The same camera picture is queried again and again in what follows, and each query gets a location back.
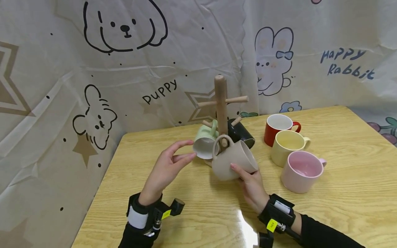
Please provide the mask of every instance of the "table surface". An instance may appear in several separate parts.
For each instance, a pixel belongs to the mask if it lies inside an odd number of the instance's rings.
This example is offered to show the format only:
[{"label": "table surface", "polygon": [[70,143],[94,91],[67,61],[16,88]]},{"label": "table surface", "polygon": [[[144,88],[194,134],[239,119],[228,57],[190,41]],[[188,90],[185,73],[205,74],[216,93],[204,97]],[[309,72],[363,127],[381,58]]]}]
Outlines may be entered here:
[{"label": "table surface", "polygon": [[[267,193],[291,201],[307,214],[366,247],[395,247],[397,243],[397,149],[348,108],[334,106],[289,112],[312,140],[307,151],[328,164],[306,194],[295,194],[280,182],[282,168],[264,144],[266,115],[244,118],[256,139],[251,149]],[[114,248],[120,243],[128,199],[139,192],[158,154],[175,140],[193,139],[200,125],[128,133],[112,162],[74,241],[74,248]],[[180,153],[191,152],[191,147]],[[264,231],[244,201],[237,182],[218,181],[209,166],[196,158],[164,191],[163,202],[180,198],[179,216],[163,221],[153,247],[252,248]],[[274,247],[299,247],[287,235],[275,236]]]}]

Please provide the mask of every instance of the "green mug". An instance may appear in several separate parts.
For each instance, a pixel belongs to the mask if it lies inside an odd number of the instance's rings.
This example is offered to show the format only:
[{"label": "green mug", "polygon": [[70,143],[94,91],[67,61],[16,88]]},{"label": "green mug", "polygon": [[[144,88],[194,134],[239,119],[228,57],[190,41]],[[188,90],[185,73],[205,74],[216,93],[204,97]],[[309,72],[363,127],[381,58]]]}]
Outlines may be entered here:
[{"label": "green mug", "polygon": [[[216,130],[218,126],[217,120],[212,121],[212,127],[205,125],[201,126],[197,132],[195,142],[193,144],[193,151],[197,153],[197,157],[202,159],[212,159],[212,147],[219,133]],[[215,154],[219,153],[219,143],[216,144]]]}]

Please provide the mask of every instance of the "white velcro strap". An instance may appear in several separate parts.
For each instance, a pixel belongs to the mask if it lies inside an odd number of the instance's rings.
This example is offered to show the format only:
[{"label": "white velcro strap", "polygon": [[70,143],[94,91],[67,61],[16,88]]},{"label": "white velcro strap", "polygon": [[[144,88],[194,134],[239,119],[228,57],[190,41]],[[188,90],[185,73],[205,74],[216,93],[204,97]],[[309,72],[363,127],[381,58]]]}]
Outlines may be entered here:
[{"label": "white velcro strap", "polygon": [[278,210],[280,210],[280,211],[282,211],[282,212],[284,212],[284,213],[286,213],[286,214],[289,214],[289,212],[290,212],[290,210],[291,210],[291,208],[290,208],[289,206],[287,206],[287,205],[285,205],[285,204],[283,204],[283,203],[281,203],[281,202],[279,202],[279,201],[276,201],[276,202],[274,203],[274,206],[275,206]]},{"label": "white velcro strap", "polygon": [[127,220],[131,226],[137,229],[144,229],[148,220],[148,215],[149,214],[137,213],[132,206],[130,206]]}]

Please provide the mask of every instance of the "mug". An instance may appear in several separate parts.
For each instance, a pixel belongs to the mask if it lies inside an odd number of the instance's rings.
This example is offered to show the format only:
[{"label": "mug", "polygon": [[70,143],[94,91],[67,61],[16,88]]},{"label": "mug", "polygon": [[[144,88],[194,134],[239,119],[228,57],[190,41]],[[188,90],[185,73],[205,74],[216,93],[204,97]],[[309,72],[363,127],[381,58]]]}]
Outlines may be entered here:
[{"label": "mug", "polygon": [[289,191],[306,193],[321,176],[326,165],[325,159],[317,158],[309,152],[292,152],[281,173],[281,182]]},{"label": "mug", "polygon": [[273,146],[276,134],[282,130],[291,130],[293,126],[298,126],[295,132],[301,131],[301,124],[297,121],[292,121],[286,115],[274,114],[268,117],[266,121],[264,141],[266,145]]},{"label": "mug", "polygon": [[252,152],[242,140],[233,143],[233,140],[228,135],[220,135],[216,138],[215,143],[218,143],[222,138],[226,138],[229,141],[229,147],[226,150],[217,156],[215,154],[215,144],[212,147],[212,170],[219,180],[226,181],[240,177],[230,168],[231,163],[237,164],[248,173],[258,170],[258,164]]},{"label": "mug", "polygon": [[216,137],[218,137],[217,125],[217,120],[213,120],[212,128],[203,125],[198,130],[193,144],[193,151],[197,153],[197,157],[207,160],[212,159],[212,147],[215,145],[215,152],[216,154],[219,153],[220,146],[215,142]]},{"label": "mug", "polygon": [[251,149],[255,144],[254,137],[252,137],[252,135],[241,122],[232,126],[231,123],[234,120],[235,119],[230,119],[227,121],[227,134],[230,136],[234,143],[242,140],[248,146],[248,148]]},{"label": "mug", "polygon": [[283,167],[291,152],[306,149],[309,145],[308,137],[303,137],[291,130],[279,131],[276,134],[270,157],[276,165]]}]

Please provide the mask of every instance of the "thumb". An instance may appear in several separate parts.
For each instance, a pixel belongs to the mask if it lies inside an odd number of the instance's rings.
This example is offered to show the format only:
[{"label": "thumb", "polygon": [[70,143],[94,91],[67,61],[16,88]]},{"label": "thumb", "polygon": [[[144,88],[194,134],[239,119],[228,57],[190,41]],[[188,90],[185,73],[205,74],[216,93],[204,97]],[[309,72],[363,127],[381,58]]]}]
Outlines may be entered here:
[{"label": "thumb", "polygon": [[251,178],[251,175],[246,172],[245,170],[243,170],[240,166],[236,165],[235,163],[230,164],[230,167],[232,170],[234,170],[235,173],[237,173],[241,179],[245,180],[249,180]]},{"label": "thumb", "polygon": [[187,166],[193,159],[196,157],[196,153],[187,154],[184,158],[180,159],[178,162],[174,163],[174,165],[178,168],[178,170],[182,170],[185,166]]}]

